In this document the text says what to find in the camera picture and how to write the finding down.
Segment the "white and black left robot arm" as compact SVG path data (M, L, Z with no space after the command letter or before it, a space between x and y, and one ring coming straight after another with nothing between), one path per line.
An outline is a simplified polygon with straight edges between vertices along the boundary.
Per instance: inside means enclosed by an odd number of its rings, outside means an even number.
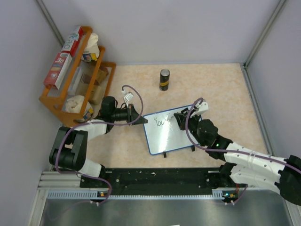
M90 122L73 128L60 127L49 155L49 163L63 170L75 171L90 176L95 186L103 186L107 176L104 166L87 158L89 140L109 133L115 122L125 121L127 125L147 124L133 104L117 107L114 97L104 97L99 115Z

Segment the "blue framed whiteboard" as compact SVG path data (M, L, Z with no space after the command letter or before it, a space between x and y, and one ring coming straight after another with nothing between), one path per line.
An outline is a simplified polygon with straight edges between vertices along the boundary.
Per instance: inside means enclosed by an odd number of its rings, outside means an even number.
M151 155L164 154L193 146L186 132L179 129L175 117L170 121L166 121L169 114L180 112L186 107L191 108L190 105L187 105L143 116L148 120L143 128Z

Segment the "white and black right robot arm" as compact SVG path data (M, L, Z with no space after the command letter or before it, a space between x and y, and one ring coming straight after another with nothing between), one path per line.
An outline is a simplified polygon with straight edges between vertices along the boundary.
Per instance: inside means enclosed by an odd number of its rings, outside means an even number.
M281 158L245 148L218 133L218 128L203 120L195 109L174 113L180 130L189 141L212 158L225 162L219 169L224 186L243 184L269 189L286 201L301 204L301 159L295 155Z

